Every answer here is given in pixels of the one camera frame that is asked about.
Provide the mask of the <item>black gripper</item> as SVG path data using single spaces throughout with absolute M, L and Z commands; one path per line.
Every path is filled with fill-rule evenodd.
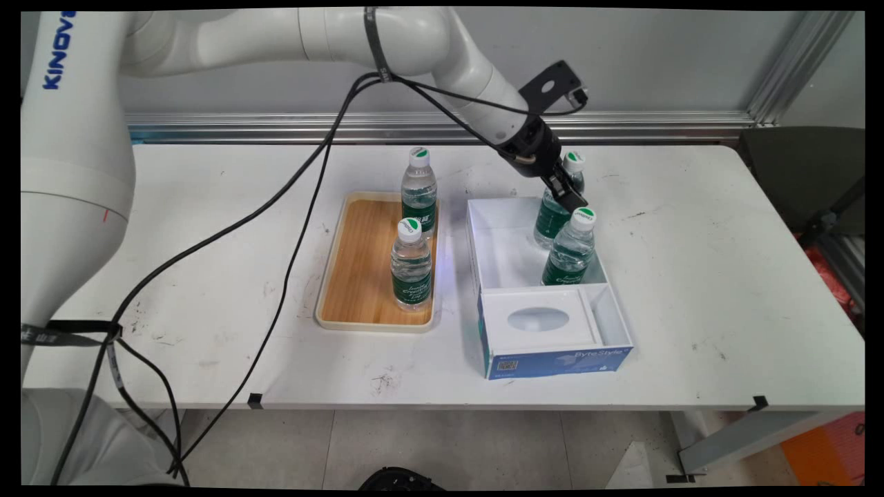
M 561 142 L 543 117 L 527 116 L 522 126 L 496 132 L 503 157 L 525 178 L 544 179 L 544 199 L 571 213 L 588 207 L 583 177 L 569 177 L 561 160 Z

